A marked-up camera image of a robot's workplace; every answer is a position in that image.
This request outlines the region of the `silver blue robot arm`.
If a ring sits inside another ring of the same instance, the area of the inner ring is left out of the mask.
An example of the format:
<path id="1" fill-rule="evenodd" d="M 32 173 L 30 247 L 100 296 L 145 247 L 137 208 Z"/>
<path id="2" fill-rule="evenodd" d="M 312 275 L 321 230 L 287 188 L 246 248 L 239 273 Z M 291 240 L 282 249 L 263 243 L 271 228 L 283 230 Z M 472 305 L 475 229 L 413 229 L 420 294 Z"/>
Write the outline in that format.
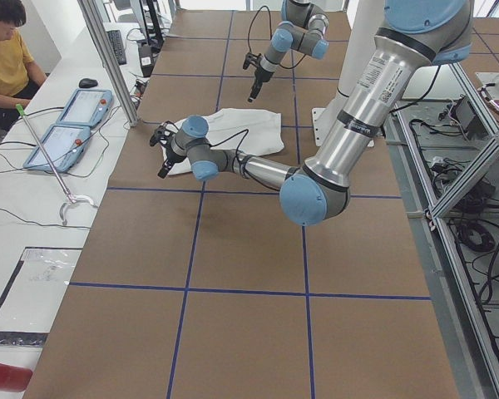
<path id="1" fill-rule="evenodd" d="M 346 67 L 321 120 L 327 134 L 318 152 L 298 167 L 238 149 L 212 145 L 202 116 L 189 116 L 176 130 L 158 126 L 151 145 L 164 151 L 160 177 L 183 161 L 207 181 L 229 171 L 279 192 L 290 220 L 315 225 L 342 213 L 349 201 L 349 173 L 393 111 L 413 74 L 422 67 L 465 59 L 471 50 L 471 1 L 362 1 L 348 43 Z"/>
<path id="2" fill-rule="evenodd" d="M 255 67 L 254 83 L 248 97 L 253 102 L 260 93 L 262 85 L 272 78 L 279 67 L 293 69 L 294 66 L 283 66 L 282 61 L 288 51 L 302 54 L 300 61 L 306 56 L 322 59 L 329 43 L 325 38 L 329 20 L 325 12 L 310 1 L 283 1 L 281 22 L 274 32 L 270 33 L 269 47 L 264 54 L 254 54 L 248 44 L 243 69 Z"/>

